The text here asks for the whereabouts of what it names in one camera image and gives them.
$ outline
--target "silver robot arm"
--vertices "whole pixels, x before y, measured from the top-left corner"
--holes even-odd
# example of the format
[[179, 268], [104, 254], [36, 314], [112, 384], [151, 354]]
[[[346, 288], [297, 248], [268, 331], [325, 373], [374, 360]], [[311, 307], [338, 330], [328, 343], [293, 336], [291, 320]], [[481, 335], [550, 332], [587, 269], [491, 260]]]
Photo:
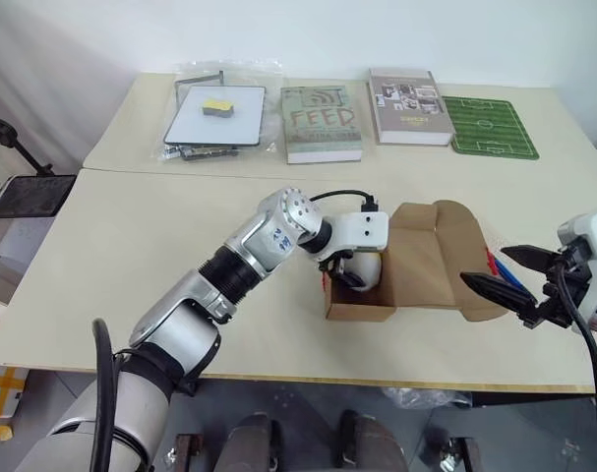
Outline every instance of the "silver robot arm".
[[[199, 270], [187, 272], [135, 327], [118, 375], [109, 470], [149, 470], [171, 394], [197, 379], [219, 348], [216, 325], [230, 321], [246, 293], [296, 247], [322, 263], [340, 252], [382, 250], [387, 241], [388, 216], [380, 211], [323, 218], [295, 188], [261, 201], [257, 214]], [[91, 470], [96, 397], [93, 383], [33, 447], [17, 472]]]

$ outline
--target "book cover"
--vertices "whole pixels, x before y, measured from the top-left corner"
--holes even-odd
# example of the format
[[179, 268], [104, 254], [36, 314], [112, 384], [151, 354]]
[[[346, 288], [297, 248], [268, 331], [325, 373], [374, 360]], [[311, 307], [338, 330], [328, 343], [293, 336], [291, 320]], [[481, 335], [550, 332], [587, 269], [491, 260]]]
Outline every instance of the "book cover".
[[283, 88], [281, 97], [290, 162], [299, 153], [334, 152], [335, 158], [314, 156], [314, 162], [361, 157], [359, 125], [345, 86]]
[[430, 72], [372, 69], [370, 87], [380, 134], [454, 133], [447, 107]]

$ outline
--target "open cardboard box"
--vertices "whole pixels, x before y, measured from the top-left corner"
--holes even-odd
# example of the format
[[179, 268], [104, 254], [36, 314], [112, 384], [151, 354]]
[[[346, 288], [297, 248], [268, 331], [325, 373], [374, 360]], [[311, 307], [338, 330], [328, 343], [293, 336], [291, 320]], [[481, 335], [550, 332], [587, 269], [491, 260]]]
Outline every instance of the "open cardboard box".
[[479, 224], [458, 202], [401, 205], [389, 220], [382, 260], [380, 284], [365, 293], [326, 277], [329, 320], [383, 322], [397, 307], [456, 309], [470, 322], [507, 312], [478, 296], [459, 276], [491, 270]]

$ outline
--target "white wall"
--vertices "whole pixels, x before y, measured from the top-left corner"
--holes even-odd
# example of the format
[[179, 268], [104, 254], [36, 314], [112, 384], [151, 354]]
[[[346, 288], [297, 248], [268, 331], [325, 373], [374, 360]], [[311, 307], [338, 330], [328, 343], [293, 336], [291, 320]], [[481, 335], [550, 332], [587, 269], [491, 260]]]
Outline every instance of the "white wall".
[[0, 0], [0, 113], [66, 167], [137, 71], [226, 58], [277, 59], [290, 76], [392, 65], [552, 86], [597, 146], [597, 0]]

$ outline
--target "green book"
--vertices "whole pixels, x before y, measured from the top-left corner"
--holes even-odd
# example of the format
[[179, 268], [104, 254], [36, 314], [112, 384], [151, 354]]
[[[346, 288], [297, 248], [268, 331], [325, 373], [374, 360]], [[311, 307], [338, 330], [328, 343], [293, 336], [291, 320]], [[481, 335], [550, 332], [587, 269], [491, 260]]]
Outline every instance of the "green book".
[[361, 133], [345, 86], [280, 93], [288, 163], [361, 160]]

